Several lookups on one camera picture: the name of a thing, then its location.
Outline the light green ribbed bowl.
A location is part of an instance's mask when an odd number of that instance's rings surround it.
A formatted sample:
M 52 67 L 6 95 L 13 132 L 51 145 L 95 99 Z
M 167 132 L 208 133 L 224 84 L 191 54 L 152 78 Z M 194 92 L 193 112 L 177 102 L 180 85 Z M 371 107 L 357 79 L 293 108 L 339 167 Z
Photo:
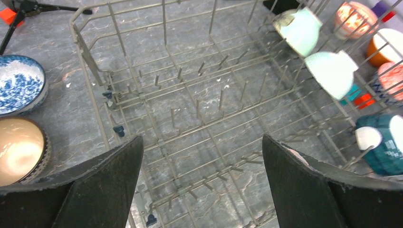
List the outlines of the light green ribbed bowl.
M 358 64 L 344 51 L 319 51 L 304 59 L 317 83 L 335 100 L 344 98 L 353 86 Z

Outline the pale green bowl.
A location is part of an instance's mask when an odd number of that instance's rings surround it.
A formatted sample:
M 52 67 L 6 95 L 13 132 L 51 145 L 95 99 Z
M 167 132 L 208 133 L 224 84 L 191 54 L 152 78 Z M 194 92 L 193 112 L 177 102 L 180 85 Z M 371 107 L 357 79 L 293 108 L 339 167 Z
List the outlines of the pale green bowl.
M 273 20 L 277 33 L 303 57 L 309 56 L 315 48 L 322 25 L 322 21 L 308 7 L 287 10 Z

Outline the dark brown banded bowl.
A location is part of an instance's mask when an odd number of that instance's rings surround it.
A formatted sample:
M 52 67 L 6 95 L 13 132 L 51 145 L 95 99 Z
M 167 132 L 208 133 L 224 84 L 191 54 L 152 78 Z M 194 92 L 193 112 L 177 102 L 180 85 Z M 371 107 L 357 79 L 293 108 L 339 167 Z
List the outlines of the dark brown banded bowl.
M 49 163 L 51 140 L 35 121 L 20 116 L 0 119 L 0 185 L 27 183 Z

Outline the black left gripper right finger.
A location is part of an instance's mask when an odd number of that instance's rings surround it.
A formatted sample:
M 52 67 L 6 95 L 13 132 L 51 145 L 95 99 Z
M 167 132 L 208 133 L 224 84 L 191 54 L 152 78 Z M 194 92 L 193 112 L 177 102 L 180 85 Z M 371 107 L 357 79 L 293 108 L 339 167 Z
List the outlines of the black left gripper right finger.
M 268 134 L 262 155 L 280 227 L 402 227 L 401 183 L 345 171 Z

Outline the white bowl orange pattern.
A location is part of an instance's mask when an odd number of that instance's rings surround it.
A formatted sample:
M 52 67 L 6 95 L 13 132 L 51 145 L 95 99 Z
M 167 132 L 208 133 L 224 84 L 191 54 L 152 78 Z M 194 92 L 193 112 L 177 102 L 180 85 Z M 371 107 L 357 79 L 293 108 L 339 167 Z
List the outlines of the white bowl orange pattern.
M 377 29 L 378 17 L 367 6 L 356 2 L 344 2 L 336 11 L 334 35 L 341 40 L 359 39 L 365 33 Z

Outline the white blue rimmed bowl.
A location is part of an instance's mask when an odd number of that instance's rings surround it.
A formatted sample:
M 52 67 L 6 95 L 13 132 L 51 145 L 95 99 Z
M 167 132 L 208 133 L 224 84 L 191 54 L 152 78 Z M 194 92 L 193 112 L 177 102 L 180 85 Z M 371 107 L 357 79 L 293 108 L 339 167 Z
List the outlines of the white blue rimmed bowl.
M 48 95 L 43 66 L 24 55 L 0 57 L 0 115 L 25 115 L 37 109 Z

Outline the blue white patterned bowl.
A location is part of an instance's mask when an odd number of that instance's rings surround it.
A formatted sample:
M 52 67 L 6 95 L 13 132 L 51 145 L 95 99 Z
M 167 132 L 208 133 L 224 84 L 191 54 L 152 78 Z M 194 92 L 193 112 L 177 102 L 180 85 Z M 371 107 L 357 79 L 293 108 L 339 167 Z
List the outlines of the blue white patterned bowl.
M 373 76 L 371 87 L 373 91 L 384 99 L 386 105 L 403 106 L 403 65 L 395 67 L 394 62 L 382 64 Z

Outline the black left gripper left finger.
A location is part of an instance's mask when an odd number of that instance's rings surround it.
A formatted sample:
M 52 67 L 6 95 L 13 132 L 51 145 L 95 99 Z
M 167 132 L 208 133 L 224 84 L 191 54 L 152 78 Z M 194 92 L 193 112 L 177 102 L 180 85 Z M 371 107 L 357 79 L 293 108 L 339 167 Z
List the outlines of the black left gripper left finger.
M 125 227 L 143 154 L 137 136 L 67 170 L 2 187 L 1 227 Z

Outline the grey wire dish rack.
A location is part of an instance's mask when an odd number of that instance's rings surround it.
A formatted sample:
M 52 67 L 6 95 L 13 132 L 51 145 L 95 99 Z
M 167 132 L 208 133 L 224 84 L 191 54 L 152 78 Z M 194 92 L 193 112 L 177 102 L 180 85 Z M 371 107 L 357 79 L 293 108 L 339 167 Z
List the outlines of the grey wire dish rack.
M 349 0 L 300 0 L 322 21 L 313 53 L 344 50 L 376 102 L 341 105 L 273 26 L 260 0 L 106 0 L 68 22 L 106 149 L 140 135 L 143 163 L 127 228 L 276 228 L 264 134 L 374 178 L 356 120 L 402 114 L 372 89 L 371 35 L 338 39 Z

